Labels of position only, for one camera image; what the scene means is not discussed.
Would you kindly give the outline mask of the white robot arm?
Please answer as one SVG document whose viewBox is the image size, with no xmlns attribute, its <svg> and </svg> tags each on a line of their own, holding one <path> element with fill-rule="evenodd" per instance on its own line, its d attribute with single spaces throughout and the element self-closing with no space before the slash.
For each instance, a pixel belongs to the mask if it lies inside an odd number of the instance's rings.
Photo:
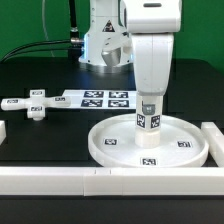
<svg viewBox="0 0 224 224">
<path fill-rule="evenodd" d="M 134 67 L 136 111 L 162 112 L 182 0 L 90 0 L 80 62 L 102 72 Z"/>
</svg>

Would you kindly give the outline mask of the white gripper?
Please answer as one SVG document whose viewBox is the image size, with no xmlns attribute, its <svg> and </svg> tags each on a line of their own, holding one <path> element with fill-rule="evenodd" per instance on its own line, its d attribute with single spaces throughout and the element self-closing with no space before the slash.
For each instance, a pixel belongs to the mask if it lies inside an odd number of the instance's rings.
<svg viewBox="0 0 224 224">
<path fill-rule="evenodd" d="M 136 90 L 142 96 L 163 96 L 166 92 L 173 53 L 174 35 L 132 34 Z M 142 102 L 144 115 L 154 115 L 155 105 Z"/>
</svg>

